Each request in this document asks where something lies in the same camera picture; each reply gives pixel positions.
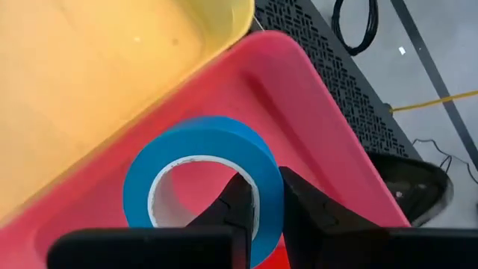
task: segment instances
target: painter's tape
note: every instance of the painter's tape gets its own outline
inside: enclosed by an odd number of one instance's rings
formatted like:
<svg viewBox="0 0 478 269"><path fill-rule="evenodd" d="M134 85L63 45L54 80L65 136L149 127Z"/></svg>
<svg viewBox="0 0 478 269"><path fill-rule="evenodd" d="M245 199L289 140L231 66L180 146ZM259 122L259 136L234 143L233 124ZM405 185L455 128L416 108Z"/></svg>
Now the painter's tape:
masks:
<svg viewBox="0 0 478 269"><path fill-rule="evenodd" d="M282 233L282 177L262 138L227 117L200 117L179 123L140 152L123 189L129 226L184 226L191 220L192 216L182 214L177 201L173 201L172 190L164 190L171 186L168 172L190 161L219 162L238 171L251 184L255 205L251 265L259 265L274 251ZM153 207L158 208L154 201L161 200L163 214L154 215ZM182 220L174 220L175 215Z"/></svg>

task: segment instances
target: metal grate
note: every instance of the metal grate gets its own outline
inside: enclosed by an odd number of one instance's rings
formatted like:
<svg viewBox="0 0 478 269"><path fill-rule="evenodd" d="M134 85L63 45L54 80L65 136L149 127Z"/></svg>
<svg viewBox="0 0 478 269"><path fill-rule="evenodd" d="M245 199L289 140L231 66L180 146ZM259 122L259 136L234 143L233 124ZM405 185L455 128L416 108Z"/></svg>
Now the metal grate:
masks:
<svg viewBox="0 0 478 269"><path fill-rule="evenodd" d="M304 48L365 150L420 158L310 0L256 0L255 7L264 29L284 31Z"/></svg>

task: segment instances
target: black cord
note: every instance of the black cord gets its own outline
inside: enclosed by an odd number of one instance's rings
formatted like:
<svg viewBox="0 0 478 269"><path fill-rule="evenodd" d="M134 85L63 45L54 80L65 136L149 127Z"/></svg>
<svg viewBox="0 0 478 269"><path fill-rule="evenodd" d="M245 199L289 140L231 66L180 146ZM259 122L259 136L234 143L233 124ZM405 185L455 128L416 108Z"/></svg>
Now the black cord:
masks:
<svg viewBox="0 0 478 269"><path fill-rule="evenodd" d="M451 156L447 156L440 164L440 168L443 168L443 165L448 161L447 169L445 169L445 173L448 173L448 170L450 169L451 165Z"/></svg>
<svg viewBox="0 0 478 269"><path fill-rule="evenodd" d="M448 154L446 152L444 152L443 150L441 150L439 147L438 147L438 144L436 143L436 141L434 141L433 139L415 139L413 140L412 142L412 145L415 145L415 143L417 142L421 142L421 143L433 143L433 146L435 146L435 148L438 150L438 152L440 152L441 154L447 156L440 164L440 168L444 165L444 163L446 162L447 159L450 159L450 162L448 163L448 166L447 166L447 169L445 170L446 173L448 173L448 170L450 169L450 165L451 165L451 161L455 158L457 159L458 161L462 162L463 164L466 164L466 169L468 170L468 173L470 174L470 177L471 179L478 185L478 181L477 179L475 179L475 177L473 176L473 174L471 173L471 166L470 166L470 163L467 162L467 161L463 161L462 159L454 156L454 155L451 155L451 154Z"/></svg>
<svg viewBox="0 0 478 269"><path fill-rule="evenodd" d="M376 36L377 30L379 28L379 5L377 4L377 0L369 0L367 29L365 30L364 39L362 40L360 45L355 48L352 48L345 43L340 26L341 8L343 3L344 0L337 0L334 4L334 11L332 14L332 30L337 36L337 38L341 41L342 45L344 45L345 49L349 52L349 54L355 56L358 53L363 52L365 49L367 49Z"/></svg>

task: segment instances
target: pink plastic tray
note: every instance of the pink plastic tray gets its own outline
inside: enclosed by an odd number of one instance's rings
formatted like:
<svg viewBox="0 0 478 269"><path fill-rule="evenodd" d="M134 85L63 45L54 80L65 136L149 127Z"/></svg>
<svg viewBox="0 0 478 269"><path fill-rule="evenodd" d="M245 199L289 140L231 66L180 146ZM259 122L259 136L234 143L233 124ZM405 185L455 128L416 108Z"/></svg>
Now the pink plastic tray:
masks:
<svg viewBox="0 0 478 269"><path fill-rule="evenodd" d="M127 226L122 184L130 163L166 128L201 115L246 123L268 143L279 165L374 223L409 225L304 51L286 35L266 31L246 37L4 227L0 268L44 268L49 246L64 233ZM181 176L190 169L205 179ZM226 168L184 167L174 179L175 189L197 213L232 174ZM209 193L198 197L204 190ZM286 268L284 249L261 267Z"/></svg>

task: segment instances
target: gray floor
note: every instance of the gray floor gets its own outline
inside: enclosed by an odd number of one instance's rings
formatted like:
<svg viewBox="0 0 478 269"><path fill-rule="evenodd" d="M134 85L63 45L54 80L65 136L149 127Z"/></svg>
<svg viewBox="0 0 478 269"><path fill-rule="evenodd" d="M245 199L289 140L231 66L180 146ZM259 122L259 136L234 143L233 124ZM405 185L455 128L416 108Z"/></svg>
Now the gray floor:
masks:
<svg viewBox="0 0 478 269"><path fill-rule="evenodd" d="M324 18L330 20L335 0L313 0ZM478 1L405 0L450 94L478 90ZM368 0L345 1L341 11L344 38L356 46L367 23ZM379 0L379 32L373 44L354 61L383 102L392 107L437 99L428 75L412 42L389 0ZM478 143L478 96L456 101L462 119ZM443 105L397 112L395 120L410 140L434 139L450 154L471 162ZM421 157L440 164L444 156L431 143L416 143ZM472 173L478 172L472 165ZM449 170L454 185L451 204L426 226L478 227L478 185L466 165L454 161Z"/></svg>

